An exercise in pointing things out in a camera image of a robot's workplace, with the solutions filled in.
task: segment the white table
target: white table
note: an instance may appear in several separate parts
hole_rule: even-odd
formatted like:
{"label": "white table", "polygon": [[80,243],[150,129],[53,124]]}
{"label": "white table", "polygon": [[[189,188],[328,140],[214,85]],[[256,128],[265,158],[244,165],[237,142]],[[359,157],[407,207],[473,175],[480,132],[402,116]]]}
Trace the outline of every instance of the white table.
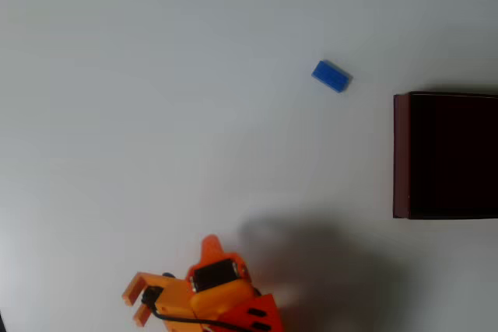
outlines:
{"label": "white table", "polygon": [[[496,330],[498,222],[394,220],[391,199],[393,94],[495,85],[497,0],[0,6],[8,332],[136,330],[120,299],[136,271],[183,276],[211,232],[249,255],[240,227],[290,212],[319,215],[357,250],[404,269],[402,280],[366,276],[368,256],[304,247],[309,257],[290,261],[303,278],[322,260],[338,266],[327,289],[353,274],[354,285],[313,307],[330,299],[341,309],[364,281],[363,299],[382,309],[374,332],[398,318],[397,331]],[[322,58],[354,76],[345,93],[310,77]],[[398,307],[379,301],[385,287]],[[368,330],[354,299],[344,309],[322,329]]]}

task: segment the blue block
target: blue block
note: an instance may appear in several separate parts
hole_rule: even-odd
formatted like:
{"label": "blue block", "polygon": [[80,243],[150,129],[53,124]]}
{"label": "blue block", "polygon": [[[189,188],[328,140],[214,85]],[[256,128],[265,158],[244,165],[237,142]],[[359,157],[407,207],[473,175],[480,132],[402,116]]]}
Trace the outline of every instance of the blue block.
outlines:
{"label": "blue block", "polygon": [[325,85],[341,93],[348,86],[351,75],[336,68],[333,64],[326,60],[318,63],[312,74],[313,77],[322,81]]}

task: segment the orange robotic arm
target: orange robotic arm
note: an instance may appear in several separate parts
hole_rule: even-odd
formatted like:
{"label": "orange robotic arm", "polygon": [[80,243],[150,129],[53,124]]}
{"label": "orange robotic arm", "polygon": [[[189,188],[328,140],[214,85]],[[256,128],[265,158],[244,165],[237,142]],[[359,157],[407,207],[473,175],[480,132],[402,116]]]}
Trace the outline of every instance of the orange robotic arm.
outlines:
{"label": "orange robotic arm", "polygon": [[202,255],[184,280],[139,272],[123,293],[132,306],[143,291],[133,319],[145,326],[151,313],[169,332],[283,332],[272,295],[260,296],[244,260],[225,253],[216,236],[202,241]]}

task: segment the wire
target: wire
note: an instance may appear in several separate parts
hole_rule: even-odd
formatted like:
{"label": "wire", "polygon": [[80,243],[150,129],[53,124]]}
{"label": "wire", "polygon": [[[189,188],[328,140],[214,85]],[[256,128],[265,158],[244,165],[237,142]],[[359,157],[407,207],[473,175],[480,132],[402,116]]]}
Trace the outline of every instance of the wire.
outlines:
{"label": "wire", "polygon": [[155,309],[151,310],[155,317],[161,320],[167,320],[169,322],[208,324],[214,327],[222,327],[225,328],[226,330],[235,330],[236,332],[252,332],[251,330],[248,330],[246,328],[239,327],[230,323],[221,322],[219,320],[181,318],[179,316],[169,316],[169,315],[159,314]]}

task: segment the dark box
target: dark box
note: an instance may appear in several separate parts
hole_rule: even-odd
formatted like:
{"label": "dark box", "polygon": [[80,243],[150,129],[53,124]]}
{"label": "dark box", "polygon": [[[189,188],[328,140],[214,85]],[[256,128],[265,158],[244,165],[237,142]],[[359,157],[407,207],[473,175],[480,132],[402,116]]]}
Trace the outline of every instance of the dark box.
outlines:
{"label": "dark box", "polygon": [[498,95],[395,96],[395,218],[498,218]]}

